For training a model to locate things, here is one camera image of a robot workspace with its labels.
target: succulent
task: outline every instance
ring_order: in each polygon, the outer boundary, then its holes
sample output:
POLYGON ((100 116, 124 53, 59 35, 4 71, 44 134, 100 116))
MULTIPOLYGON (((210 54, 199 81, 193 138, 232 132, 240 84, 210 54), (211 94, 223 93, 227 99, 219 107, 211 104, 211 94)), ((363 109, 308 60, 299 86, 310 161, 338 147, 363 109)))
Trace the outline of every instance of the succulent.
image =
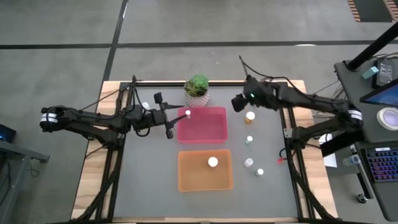
POLYGON ((194 75, 185 83, 184 89, 192 97, 200 97, 206 94, 209 88, 209 79, 202 75, 194 75))

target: white pot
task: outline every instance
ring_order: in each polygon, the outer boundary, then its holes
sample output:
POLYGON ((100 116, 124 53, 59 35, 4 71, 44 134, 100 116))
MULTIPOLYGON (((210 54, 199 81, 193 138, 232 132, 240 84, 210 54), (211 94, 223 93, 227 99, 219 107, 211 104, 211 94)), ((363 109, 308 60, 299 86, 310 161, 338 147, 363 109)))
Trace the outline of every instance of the white pot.
POLYGON ((185 101, 187 101, 189 107, 204 107, 209 102, 209 90, 207 90, 206 94, 199 97, 192 97, 185 92, 185 101))

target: white paper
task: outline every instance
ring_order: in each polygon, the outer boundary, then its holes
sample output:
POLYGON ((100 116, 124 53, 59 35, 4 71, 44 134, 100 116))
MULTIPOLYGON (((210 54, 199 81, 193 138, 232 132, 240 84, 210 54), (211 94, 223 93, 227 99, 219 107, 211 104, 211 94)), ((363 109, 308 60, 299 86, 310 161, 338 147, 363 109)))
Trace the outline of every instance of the white paper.
POLYGON ((390 148, 389 148, 389 147, 376 148, 376 151, 377 151, 377 152, 380 152, 380 151, 390 151, 390 148))
MULTIPOLYGON (((324 134, 319 138, 319 144, 323 144, 327 141, 330 141, 331 139, 332 139, 331 134, 324 134)), ((333 153, 333 154, 330 154, 329 156, 324 157, 323 163, 327 167, 337 168, 336 155, 333 153)))

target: potted plant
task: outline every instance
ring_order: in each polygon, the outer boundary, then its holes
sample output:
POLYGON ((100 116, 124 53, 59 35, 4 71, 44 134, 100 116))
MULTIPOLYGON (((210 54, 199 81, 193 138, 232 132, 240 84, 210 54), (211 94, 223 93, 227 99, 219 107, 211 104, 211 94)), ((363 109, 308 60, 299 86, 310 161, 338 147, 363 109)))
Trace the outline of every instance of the potted plant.
POLYGON ((185 99, 190 107, 204 107, 209 101, 209 79, 202 75, 194 75, 184 85, 185 99))

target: computer monitor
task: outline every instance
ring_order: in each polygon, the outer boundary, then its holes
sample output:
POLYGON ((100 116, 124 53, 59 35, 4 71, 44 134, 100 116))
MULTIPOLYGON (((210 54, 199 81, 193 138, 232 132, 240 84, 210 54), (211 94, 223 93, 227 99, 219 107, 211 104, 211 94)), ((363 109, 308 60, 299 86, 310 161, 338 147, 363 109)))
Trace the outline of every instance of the computer monitor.
POLYGON ((362 103, 398 107, 398 78, 362 96, 359 100, 362 103))

